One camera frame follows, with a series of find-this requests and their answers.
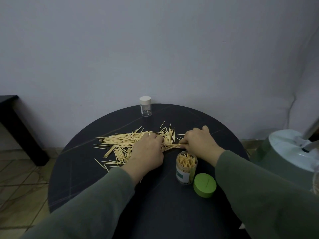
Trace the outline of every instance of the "olive green sweater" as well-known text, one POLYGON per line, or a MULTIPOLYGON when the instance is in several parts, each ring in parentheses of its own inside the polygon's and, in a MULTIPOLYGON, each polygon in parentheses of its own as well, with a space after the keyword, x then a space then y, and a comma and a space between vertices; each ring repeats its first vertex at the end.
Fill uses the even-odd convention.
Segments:
MULTIPOLYGON (((319 197, 311 192, 231 151, 220 156, 216 180, 253 239, 319 238, 319 197)), ((22 238, 112 238, 133 194, 130 176, 111 169, 22 238)))

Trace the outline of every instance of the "green cap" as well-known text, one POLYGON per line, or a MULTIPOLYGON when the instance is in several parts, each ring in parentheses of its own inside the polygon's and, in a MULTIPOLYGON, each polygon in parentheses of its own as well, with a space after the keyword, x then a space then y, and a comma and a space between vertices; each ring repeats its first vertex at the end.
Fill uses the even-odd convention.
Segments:
POLYGON ((216 187, 216 181, 209 174, 197 174, 194 179, 194 190, 203 198, 211 197, 216 187))

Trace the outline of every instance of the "round table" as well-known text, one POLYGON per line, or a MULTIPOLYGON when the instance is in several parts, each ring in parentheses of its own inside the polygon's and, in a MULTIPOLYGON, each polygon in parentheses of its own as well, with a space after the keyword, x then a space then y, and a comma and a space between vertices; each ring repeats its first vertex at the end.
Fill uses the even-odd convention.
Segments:
MULTIPOLYGON (((171 104, 152 104, 150 117, 141 116, 140 106, 107 114, 82 129, 58 157, 49 183, 50 212, 81 193, 106 174, 95 160, 104 149, 92 148, 96 137, 126 133, 142 126, 157 132, 161 124, 184 134, 194 127, 209 127, 217 144, 248 159, 236 136, 222 123, 197 110, 171 104)), ((199 197, 193 185, 180 184, 175 176, 176 157, 181 149, 164 152, 164 162, 149 172, 135 188, 135 195, 121 214, 114 238, 228 238, 241 222, 234 214, 224 192, 217 186, 209 199, 199 197)), ((114 160, 112 153, 108 159, 114 160)), ((196 173, 215 178, 215 169, 199 159, 196 173)))

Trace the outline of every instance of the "clear plastic jar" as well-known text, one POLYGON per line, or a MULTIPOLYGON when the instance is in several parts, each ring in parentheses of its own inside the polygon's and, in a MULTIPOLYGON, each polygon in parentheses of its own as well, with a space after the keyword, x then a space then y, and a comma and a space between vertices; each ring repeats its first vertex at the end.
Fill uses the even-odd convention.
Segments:
POLYGON ((189 184, 193 183, 194 178, 195 178, 197 164, 198 164, 198 160, 197 160, 197 157, 195 155, 190 154, 187 151, 180 152, 178 154, 178 156, 176 157, 176 178, 177 178, 177 180, 183 185, 189 185, 189 184), (179 157, 179 155, 182 155, 182 154, 189 154, 192 157, 194 157, 196 160, 195 166, 193 166, 191 168, 186 168, 186 167, 182 166, 178 162, 178 157, 179 157))
POLYGON ((140 98, 141 113, 144 117, 152 115, 152 101, 149 96, 142 96, 140 98))

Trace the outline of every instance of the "label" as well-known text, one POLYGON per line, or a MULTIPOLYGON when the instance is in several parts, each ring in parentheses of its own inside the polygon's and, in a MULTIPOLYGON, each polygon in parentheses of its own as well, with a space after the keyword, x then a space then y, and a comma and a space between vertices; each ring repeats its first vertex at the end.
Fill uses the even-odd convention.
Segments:
POLYGON ((182 183, 182 184, 189 184, 189 173, 185 173, 178 169, 176 165, 176 178, 182 183))

